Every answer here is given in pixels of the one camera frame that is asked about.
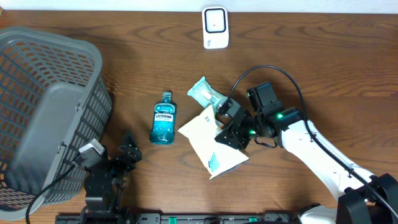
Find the teal wet wipes pack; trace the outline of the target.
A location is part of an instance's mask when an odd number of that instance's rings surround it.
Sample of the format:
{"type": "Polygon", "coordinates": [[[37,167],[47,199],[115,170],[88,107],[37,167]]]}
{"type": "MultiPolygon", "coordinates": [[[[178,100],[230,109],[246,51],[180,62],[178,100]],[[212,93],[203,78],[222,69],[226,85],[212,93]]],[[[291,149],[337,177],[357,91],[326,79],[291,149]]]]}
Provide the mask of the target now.
{"type": "Polygon", "coordinates": [[[195,99],[202,107],[211,105],[214,110],[225,102],[226,97],[214,90],[203,76],[187,92],[188,96],[195,99]]]}

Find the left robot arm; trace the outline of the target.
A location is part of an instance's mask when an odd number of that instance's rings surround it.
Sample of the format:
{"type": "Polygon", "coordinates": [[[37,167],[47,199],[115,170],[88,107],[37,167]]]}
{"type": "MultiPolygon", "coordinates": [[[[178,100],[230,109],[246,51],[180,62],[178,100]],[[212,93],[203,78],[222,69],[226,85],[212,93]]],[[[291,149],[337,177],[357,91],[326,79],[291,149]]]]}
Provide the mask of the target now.
{"type": "Polygon", "coordinates": [[[107,149],[92,139],[79,149],[81,166],[88,171],[84,181],[86,207],[80,213],[81,223],[132,223],[134,217],[121,207],[126,178],[142,159],[142,152],[132,132],[127,131],[118,149],[122,152],[110,159],[107,149]]]}

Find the blue Listerine mouthwash bottle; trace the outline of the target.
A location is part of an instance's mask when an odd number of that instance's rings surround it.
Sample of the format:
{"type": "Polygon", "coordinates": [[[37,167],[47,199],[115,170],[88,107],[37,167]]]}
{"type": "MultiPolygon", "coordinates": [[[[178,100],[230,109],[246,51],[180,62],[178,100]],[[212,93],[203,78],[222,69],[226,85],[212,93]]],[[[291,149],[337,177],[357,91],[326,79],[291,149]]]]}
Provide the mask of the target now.
{"type": "Polygon", "coordinates": [[[164,91],[161,101],[154,106],[154,119],[149,137],[152,144],[169,145],[174,142],[176,112],[172,92],[164,91]]]}

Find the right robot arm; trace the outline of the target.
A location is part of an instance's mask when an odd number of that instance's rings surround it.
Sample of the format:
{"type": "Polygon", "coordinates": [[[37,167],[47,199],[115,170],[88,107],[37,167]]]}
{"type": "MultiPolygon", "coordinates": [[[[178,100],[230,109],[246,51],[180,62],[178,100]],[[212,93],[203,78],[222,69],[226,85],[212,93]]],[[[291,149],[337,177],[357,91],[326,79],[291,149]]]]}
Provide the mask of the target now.
{"type": "Polygon", "coordinates": [[[273,139],[298,157],[336,199],[336,209],[313,204],[286,223],[397,223],[397,180],[374,175],[340,152],[298,108],[284,108],[270,83],[247,90],[255,115],[224,97],[217,108],[231,119],[215,141],[244,150],[251,140],[273,139]]]}

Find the yellow snack bag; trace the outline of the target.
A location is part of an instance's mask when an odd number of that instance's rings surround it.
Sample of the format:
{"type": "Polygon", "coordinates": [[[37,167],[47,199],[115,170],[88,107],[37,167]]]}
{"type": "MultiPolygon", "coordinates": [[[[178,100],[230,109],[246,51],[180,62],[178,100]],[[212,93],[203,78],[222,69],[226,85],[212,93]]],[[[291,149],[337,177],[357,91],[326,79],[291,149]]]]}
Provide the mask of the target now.
{"type": "Polygon", "coordinates": [[[243,152],[215,141],[215,137],[221,132],[221,123],[216,120],[211,105],[184,124],[178,132],[188,138],[210,173],[210,179],[227,173],[249,160],[243,152]]]}

